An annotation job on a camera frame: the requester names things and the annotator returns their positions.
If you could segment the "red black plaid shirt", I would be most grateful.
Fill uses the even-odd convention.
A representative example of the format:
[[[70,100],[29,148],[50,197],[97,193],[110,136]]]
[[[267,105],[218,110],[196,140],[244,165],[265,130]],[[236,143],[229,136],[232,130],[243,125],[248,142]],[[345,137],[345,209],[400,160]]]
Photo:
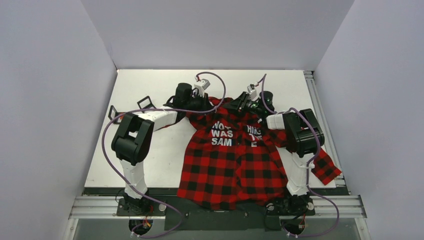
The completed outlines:
[[[288,146],[285,130],[267,128],[253,113],[231,113],[224,108],[229,97],[209,101],[216,111],[186,114],[195,133],[185,150],[177,196],[212,210],[283,197],[288,176],[279,149]]]

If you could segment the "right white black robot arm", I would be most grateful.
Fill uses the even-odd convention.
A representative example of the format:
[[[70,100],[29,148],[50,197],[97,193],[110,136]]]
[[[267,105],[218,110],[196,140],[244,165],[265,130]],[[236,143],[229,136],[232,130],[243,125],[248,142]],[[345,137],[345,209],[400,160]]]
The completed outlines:
[[[285,112],[276,112],[273,105],[274,95],[270,91],[261,91],[256,100],[252,92],[243,92],[238,98],[224,104],[224,108],[238,115],[252,113],[270,130],[285,130],[291,153],[292,173],[287,182],[290,195],[282,199],[283,209],[294,214],[302,207],[300,197],[307,197],[309,174],[315,167],[315,160],[325,143],[325,136],[312,109],[297,110],[291,107]]]

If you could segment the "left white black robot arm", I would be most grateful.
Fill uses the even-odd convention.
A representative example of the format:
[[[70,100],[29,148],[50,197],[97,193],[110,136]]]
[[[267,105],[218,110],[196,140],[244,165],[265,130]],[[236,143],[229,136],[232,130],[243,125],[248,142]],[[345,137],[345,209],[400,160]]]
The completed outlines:
[[[127,180],[123,194],[125,203],[136,215],[145,214],[151,203],[145,198],[148,187],[143,161],[149,153],[153,133],[178,123],[191,111],[213,109],[205,92],[209,85],[206,79],[194,85],[179,83],[175,94],[163,108],[153,108],[140,114],[126,113],[120,120],[111,149],[119,159]]]

